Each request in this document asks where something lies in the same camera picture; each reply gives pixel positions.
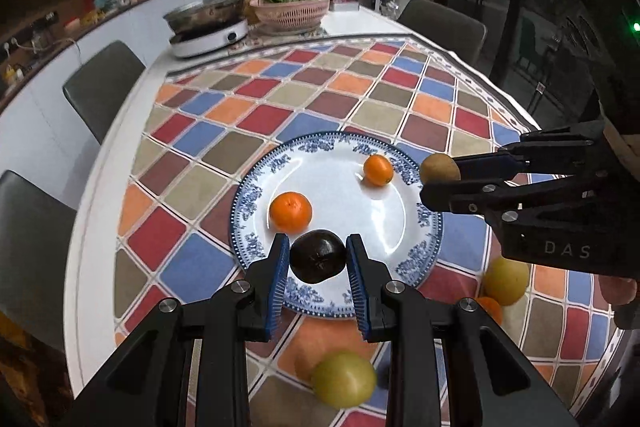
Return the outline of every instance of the plate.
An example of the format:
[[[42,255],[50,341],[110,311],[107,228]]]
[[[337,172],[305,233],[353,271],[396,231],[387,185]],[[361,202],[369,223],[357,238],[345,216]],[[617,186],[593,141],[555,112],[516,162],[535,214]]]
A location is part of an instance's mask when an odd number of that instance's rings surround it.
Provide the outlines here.
[[[385,187],[362,182],[362,166],[372,154],[386,156],[394,167]],[[291,190],[304,194],[313,208],[306,231],[331,230],[343,241],[359,233],[370,258],[385,263],[393,279],[415,287],[428,276],[442,239],[442,214],[420,203],[421,188],[416,162],[388,143],[339,131],[299,136],[263,156],[242,179],[231,206],[232,248],[244,269],[267,256],[276,233],[269,205]],[[289,235],[291,243],[299,235]],[[289,268],[285,306],[321,317],[353,317],[346,268],[313,285]]]

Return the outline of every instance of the mandarin orange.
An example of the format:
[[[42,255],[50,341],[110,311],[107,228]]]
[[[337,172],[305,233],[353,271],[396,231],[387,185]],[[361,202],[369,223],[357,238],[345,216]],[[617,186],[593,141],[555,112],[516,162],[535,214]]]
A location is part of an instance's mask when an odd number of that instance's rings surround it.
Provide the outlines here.
[[[502,325],[502,308],[497,300],[491,297],[478,297],[476,302],[482,306],[482,309],[489,314],[498,326]]]
[[[394,177],[391,162],[380,154],[372,154],[363,165],[365,179],[376,187],[383,187]]]
[[[311,222],[311,203],[298,192],[283,192],[269,205],[269,217],[279,232],[300,233]]]

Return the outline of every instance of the kitchen counter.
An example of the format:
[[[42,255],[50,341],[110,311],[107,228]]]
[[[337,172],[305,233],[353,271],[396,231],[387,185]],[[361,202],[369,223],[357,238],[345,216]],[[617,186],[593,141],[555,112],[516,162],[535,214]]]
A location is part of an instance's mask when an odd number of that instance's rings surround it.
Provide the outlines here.
[[[60,42],[0,99],[0,172],[20,174],[77,209],[100,144],[65,98],[66,81],[95,54],[124,42],[148,69],[168,51],[173,32],[162,18],[197,0],[143,0],[122,7]]]
[[[5,110],[5,108],[11,103],[11,101],[16,97],[16,95],[25,86],[27,86],[27,84],[29,84],[29,82],[34,77],[36,77],[37,74],[40,73],[40,71],[42,71],[43,68],[45,68],[45,66],[47,66],[54,58],[58,57],[58,55],[60,55],[64,50],[66,50],[70,46],[75,45],[76,42],[84,38],[84,36],[87,36],[89,33],[93,32],[94,30],[98,29],[103,24],[111,21],[112,19],[115,19],[116,17],[122,15],[123,13],[133,8],[142,6],[149,1],[151,0],[139,0],[133,4],[122,6],[117,10],[111,11],[105,17],[103,17],[103,19],[99,20],[97,23],[84,26],[79,30],[71,33],[68,36],[68,40],[60,41],[57,44],[55,44],[49,55],[44,57],[34,68],[28,71],[28,73],[24,75],[23,79],[18,81],[16,84],[14,84],[12,87],[8,88],[4,92],[4,95],[2,95],[2,98],[0,98],[0,113],[2,113],[2,111]]]

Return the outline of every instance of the basket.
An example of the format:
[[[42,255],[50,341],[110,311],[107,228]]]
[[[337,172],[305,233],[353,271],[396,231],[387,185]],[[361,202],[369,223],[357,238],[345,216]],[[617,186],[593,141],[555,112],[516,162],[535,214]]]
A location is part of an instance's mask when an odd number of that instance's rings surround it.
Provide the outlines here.
[[[269,3],[251,0],[255,16],[261,23],[276,31],[308,30],[320,25],[329,11],[331,0],[307,0]]]

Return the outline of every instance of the gray chair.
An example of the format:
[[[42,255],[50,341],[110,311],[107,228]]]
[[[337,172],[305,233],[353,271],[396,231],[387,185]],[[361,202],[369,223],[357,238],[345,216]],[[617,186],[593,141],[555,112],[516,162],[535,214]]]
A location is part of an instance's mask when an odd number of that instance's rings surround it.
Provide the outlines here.
[[[398,22],[471,65],[486,37],[486,26],[480,21],[427,0],[410,0]]]
[[[104,141],[145,65],[120,41],[83,64],[62,86],[66,99],[99,143]]]
[[[0,311],[64,351],[66,257],[76,212],[13,171],[0,176]]]

